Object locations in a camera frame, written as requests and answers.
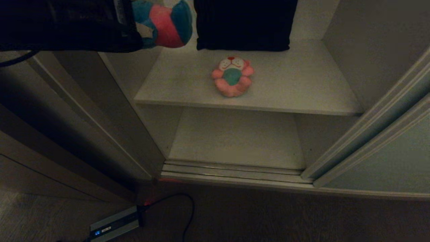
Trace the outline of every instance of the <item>pink and teal plush toy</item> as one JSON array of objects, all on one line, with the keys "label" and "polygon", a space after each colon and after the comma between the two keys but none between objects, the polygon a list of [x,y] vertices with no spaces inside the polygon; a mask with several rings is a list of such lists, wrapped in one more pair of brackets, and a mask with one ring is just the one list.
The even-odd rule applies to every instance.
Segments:
[{"label": "pink and teal plush toy", "polygon": [[251,86],[249,78],[254,74],[251,63],[237,56],[227,57],[219,62],[218,69],[212,71],[215,86],[227,97],[240,96]]},{"label": "pink and teal plush toy", "polygon": [[145,0],[133,1],[132,6],[135,21],[152,31],[151,37],[142,36],[143,49],[155,46],[178,48],[190,40],[193,33],[192,15],[184,0],[173,8]]}]

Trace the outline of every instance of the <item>teal plush belly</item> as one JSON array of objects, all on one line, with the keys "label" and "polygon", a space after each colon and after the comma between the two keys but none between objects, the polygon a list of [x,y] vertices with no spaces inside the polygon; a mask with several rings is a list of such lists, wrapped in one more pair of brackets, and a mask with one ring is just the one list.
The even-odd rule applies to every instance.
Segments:
[{"label": "teal plush belly", "polygon": [[230,86],[234,86],[239,82],[242,72],[238,69],[228,69],[224,71],[222,78],[224,78]]}]

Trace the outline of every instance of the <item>black fabric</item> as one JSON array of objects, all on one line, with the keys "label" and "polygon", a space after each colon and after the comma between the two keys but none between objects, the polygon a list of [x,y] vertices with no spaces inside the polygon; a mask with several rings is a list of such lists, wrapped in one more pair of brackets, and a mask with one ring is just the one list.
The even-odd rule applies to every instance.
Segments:
[{"label": "black fabric", "polygon": [[194,0],[197,49],[289,49],[297,0]]},{"label": "black fabric", "polygon": [[0,6],[1,51],[131,52],[143,46],[136,30],[131,0],[3,2]]}]

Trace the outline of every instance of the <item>pink lion plush toy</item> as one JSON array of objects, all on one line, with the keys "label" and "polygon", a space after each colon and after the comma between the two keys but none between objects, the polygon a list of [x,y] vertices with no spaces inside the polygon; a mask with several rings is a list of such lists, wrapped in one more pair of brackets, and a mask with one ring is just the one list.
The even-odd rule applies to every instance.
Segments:
[{"label": "pink lion plush toy", "polygon": [[224,96],[240,96],[251,86],[250,75],[254,69],[250,62],[237,56],[231,56],[219,62],[218,69],[212,71],[215,86]]}]

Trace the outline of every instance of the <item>plush toy face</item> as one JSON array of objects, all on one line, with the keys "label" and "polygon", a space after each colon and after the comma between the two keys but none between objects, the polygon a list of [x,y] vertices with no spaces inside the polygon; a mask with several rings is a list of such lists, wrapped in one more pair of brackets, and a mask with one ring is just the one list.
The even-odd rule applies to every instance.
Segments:
[{"label": "plush toy face", "polygon": [[222,71],[225,71],[227,69],[232,69],[232,68],[243,70],[245,66],[246,66],[245,60],[237,56],[227,57],[219,63],[219,69]]}]

